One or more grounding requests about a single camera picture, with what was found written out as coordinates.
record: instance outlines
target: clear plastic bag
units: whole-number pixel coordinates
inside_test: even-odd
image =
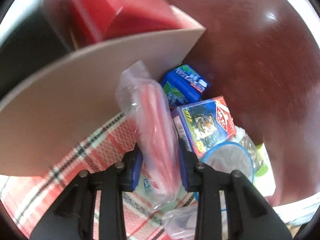
[[[225,207],[224,195],[220,195],[221,208]],[[161,224],[171,239],[193,240],[196,233],[198,205],[178,208],[164,213]],[[228,239],[228,215],[221,209],[222,240]]]
[[[176,199],[180,186],[178,135],[168,99],[142,61],[121,74],[116,98],[135,127],[148,172],[151,204],[157,211]]]

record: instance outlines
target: red item in plastic bag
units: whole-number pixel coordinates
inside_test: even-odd
[[[181,28],[165,0],[69,0],[84,45],[119,36]]]
[[[168,98],[141,61],[122,72],[116,98],[137,132],[151,185],[150,203],[157,211],[176,199],[180,187],[178,135]]]

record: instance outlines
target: blue lid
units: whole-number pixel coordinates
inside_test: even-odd
[[[231,173],[240,170],[251,182],[254,179],[253,161],[249,153],[240,144],[235,142],[223,142],[205,153],[201,160],[217,171]]]

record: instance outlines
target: plaid cloth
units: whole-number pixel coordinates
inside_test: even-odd
[[[77,144],[44,177],[0,175],[0,199],[18,228],[29,237],[42,215],[79,171],[88,170],[93,173],[105,170],[120,161],[124,153],[132,150],[135,142],[129,122],[124,114],[119,114]],[[175,203],[153,213],[143,179],[140,176],[135,192],[123,193],[127,237],[132,240],[170,239],[161,226],[163,212],[195,204],[196,201],[191,193],[185,192],[181,187]],[[97,194],[94,214],[94,239],[99,238],[99,196]]]

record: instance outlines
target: clutter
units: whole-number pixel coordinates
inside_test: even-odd
[[[167,97],[139,61],[121,74],[116,98],[136,129],[152,204],[154,211],[159,210],[175,200],[180,186],[178,135]]]
[[[177,106],[198,102],[209,83],[189,65],[182,65],[168,72],[161,85],[169,100],[171,110]]]
[[[165,0],[69,0],[69,6],[80,45],[181,28]]]
[[[187,150],[196,153],[198,158],[236,133],[222,96],[179,106],[172,112],[172,117]]]

